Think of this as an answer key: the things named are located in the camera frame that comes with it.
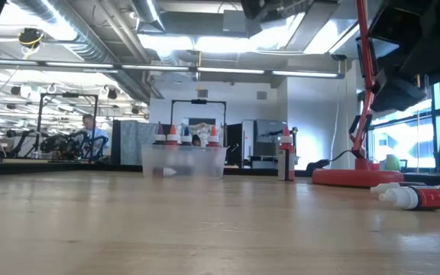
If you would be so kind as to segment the crumpled silver cloth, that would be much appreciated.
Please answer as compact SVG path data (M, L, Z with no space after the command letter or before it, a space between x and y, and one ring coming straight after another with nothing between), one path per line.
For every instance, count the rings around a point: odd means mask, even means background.
M199 123L197 125L187 125L187 124L181 123L181 124L176 125L177 133L180 136L182 135L183 126L187 126L189 128L189 133L191 136L193 136L194 134L197 134L200 137L202 147L206 147L207 137L210 135L210 131L211 131L212 127L216 126L216 130L217 130L217 134L219 136L220 144L221 144L221 146L224 145L224 140L223 140L224 136L223 136L222 125L209 125L209 124L206 124L205 122Z

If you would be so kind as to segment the large purple food coloring bottle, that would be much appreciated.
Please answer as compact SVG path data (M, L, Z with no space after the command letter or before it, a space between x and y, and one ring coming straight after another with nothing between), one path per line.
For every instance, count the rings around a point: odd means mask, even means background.
M154 145L165 145L167 137L163 132L163 125L159 122L157 124L157 133L154 135Z

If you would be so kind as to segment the small green object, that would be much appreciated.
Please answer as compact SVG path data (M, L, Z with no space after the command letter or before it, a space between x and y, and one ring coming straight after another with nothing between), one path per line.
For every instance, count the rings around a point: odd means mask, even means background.
M386 155L386 159L384 161L384 169L386 171L399 171L400 159L394 154Z

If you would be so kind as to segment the red desk lamp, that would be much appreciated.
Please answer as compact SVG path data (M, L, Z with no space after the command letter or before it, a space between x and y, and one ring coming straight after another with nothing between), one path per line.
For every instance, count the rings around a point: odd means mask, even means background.
M364 104L362 112L354 117L348 129L348 138L352 142L349 150L355 156L354 168L351 170L316 169L312 172L314 184L326 186L344 186L357 188L375 187L380 183L403 180L403 174L396 171L379 170L366 158L364 147L373 112L371 104L374 100L374 69L371 45L368 38L367 5L366 0L355 0L357 5L357 19L360 29L359 60L362 62L362 76L364 79Z

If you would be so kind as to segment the silver ventilation duct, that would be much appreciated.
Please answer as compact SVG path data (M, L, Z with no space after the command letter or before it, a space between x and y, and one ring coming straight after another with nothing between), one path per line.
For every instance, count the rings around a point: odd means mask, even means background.
M112 53L67 0L10 1L51 27L69 31L71 34L70 44L66 48L83 61L90 63L119 62L116 55ZM106 73L105 75L116 81L118 87L133 99L148 103L151 99L162 97L151 84L145 81L144 73L133 74L118 70L116 73Z

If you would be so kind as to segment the black background robot arms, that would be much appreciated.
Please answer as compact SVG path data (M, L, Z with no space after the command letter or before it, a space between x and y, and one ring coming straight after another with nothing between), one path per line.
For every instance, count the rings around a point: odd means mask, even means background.
M73 162L78 161L79 153L77 147L81 143L81 136L75 137L75 141L68 141L65 137L57 137L43 133L41 137L35 133L36 130L26 130L17 133L14 130L8 130L9 138L19 137L19 141L9 151L9 156L13 158L42 158L52 161Z

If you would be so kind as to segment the yellow black ceiling device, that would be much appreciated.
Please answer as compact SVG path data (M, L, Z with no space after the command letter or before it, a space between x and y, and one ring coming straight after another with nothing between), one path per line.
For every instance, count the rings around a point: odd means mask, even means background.
M22 47L37 49L44 38L45 32L37 28L25 28L18 35L18 42Z

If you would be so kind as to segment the small red food coloring bottle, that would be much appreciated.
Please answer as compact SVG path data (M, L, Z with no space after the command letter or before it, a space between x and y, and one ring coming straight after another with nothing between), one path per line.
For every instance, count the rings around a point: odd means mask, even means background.
M429 186L404 186L388 189L379 195L379 200L402 210L434 211L440 209L440 190Z

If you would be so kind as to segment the black upright panel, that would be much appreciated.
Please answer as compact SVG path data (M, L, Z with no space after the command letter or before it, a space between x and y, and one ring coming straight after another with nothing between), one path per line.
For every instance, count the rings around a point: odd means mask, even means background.
M243 128L242 124L234 124L227 126L227 152L226 162L229 166L240 167L242 165L242 142Z

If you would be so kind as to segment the grey partition panel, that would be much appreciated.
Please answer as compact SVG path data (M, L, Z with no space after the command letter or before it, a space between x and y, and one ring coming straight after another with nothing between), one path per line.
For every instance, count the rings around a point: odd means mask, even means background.
M157 128L157 124L114 120L112 124L111 164L141 166L142 145L154 142Z

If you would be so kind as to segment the clear plastic container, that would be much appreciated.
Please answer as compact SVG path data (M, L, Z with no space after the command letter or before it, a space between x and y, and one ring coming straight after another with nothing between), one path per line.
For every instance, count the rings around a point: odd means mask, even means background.
M152 177L154 167L170 167L177 172L172 177L220 179L225 168L226 148L143 144L141 154L146 177Z

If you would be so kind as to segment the long ceiling light strip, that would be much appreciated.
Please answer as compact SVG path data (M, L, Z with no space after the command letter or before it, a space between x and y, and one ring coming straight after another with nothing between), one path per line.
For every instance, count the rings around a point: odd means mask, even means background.
M147 71L158 71L158 72L188 72L190 68L188 66L162 66L162 65L150 65L150 64L124 64L121 66L123 70L147 70Z
M308 72L308 71L282 71L273 70L272 75L286 76L286 77L310 77L310 78L331 78L335 79L339 77L337 73L320 73L320 72Z
M46 62L47 66L63 67L63 68L79 68L91 70L112 70L120 69L120 66L107 63L71 63L71 62Z
M200 73L233 73L233 74L253 74L253 75L263 75L265 73L264 70L217 68L217 67L203 67L203 66L199 66L196 69L197 72Z
M0 59L0 65L9 65L9 66L38 66L39 63L37 61L32 61L32 60L7 60L7 59Z

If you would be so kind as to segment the small white-capped food coloring bottle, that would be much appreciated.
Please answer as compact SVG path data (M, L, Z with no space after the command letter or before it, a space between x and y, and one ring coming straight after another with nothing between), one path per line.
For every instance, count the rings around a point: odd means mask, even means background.
M172 177L176 174L177 172L170 167L154 167L152 169L152 177L157 177L157 178Z
M371 187L370 193L371 194L383 194L388 189L398 189L401 187L408 187L408 186L425 186L425 183L419 183L419 182L381 183L375 187Z

